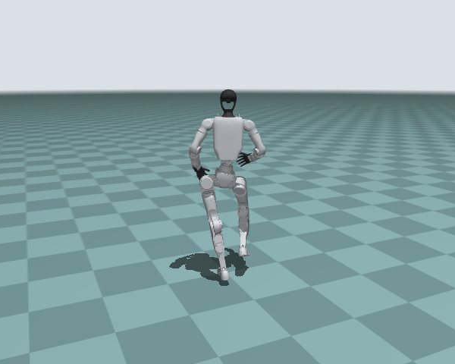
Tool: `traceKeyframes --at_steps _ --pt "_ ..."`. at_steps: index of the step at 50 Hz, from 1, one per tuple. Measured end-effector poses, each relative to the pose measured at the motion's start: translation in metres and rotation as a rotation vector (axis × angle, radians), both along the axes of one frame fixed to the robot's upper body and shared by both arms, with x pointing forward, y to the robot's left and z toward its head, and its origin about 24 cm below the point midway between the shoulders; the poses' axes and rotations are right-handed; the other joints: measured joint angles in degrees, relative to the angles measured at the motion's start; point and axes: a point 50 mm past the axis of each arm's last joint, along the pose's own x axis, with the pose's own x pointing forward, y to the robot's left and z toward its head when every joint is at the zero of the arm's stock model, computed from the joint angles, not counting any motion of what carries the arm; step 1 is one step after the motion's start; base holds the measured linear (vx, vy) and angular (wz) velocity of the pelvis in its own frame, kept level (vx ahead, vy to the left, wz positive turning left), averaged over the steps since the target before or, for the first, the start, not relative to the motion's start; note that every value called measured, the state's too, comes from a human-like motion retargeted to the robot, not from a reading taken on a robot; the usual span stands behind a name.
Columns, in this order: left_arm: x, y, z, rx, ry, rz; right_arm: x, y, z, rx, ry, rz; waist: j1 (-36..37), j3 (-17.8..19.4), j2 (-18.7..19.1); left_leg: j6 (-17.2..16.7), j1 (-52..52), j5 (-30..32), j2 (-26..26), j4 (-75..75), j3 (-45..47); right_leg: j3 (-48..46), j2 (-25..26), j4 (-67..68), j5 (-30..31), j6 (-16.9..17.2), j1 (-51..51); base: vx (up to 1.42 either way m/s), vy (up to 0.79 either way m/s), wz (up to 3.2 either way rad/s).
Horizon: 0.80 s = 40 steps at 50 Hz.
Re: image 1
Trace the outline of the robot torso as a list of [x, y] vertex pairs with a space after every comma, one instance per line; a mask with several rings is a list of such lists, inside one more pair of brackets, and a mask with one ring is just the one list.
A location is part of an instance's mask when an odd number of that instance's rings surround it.
[[[221, 115], [222, 116], [222, 115]], [[243, 119], [217, 116], [213, 121], [213, 148], [217, 158], [222, 160], [215, 170], [214, 187], [232, 189], [235, 173], [233, 162], [237, 160], [243, 145]], [[224, 161], [225, 160], [225, 161]], [[228, 160], [228, 161], [227, 161]]]

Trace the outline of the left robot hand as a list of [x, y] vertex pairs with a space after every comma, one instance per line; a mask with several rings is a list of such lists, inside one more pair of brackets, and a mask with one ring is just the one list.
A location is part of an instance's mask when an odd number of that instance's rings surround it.
[[[201, 177], [207, 175], [207, 173], [205, 173], [205, 171], [210, 171], [209, 169], [203, 168], [202, 166], [201, 166], [201, 168], [200, 168], [199, 170], [197, 170], [197, 169], [194, 168], [194, 167], [193, 167], [193, 169], [194, 169], [194, 171], [196, 172], [196, 175], [197, 175], [197, 177], [199, 178], [199, 180], [201, 179]], [[204, 170], [205, 170], [205, 171], [204, 171]]]

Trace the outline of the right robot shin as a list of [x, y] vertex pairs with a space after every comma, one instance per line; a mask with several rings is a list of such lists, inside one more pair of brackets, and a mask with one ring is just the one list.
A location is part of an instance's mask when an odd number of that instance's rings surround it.
[[246, 207], [246, 217], [239, 217], [240, 248], [246, 248], [246, 239], [249, 233], [249, 208]]

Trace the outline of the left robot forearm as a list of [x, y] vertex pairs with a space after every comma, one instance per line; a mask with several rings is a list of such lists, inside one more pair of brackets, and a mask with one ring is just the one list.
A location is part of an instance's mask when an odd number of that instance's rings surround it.
[[[189, 149], [190, 150], [190, 149]], [[195, 155], [189, 151], [189, 157], [191, 159], [191, 165], [192, 167], [196, 168], [199, 170], [201, 168], [200, 160], [199, 160], [199, 154]]]

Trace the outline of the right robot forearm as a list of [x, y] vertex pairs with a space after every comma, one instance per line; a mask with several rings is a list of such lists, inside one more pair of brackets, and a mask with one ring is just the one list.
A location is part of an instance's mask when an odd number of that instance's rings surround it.
[[[266, 150], [265, 150], [265, 151], [266, 151]], [[264, 153], [264, 154], [265, 154], [265, 153]], [[260, 156], [257, 156], [257, 155], [253, 152], [251, 155], [249, 155], [249, 156], [247, 156], [247, 157], [248, 157], [249, 161], [251, 162], [251, 161], [256, 161], [256, 160], [258, 160], [259, 158], [263, 157], [264, 154], [262, 154], [262, 155], [260, 155]]]

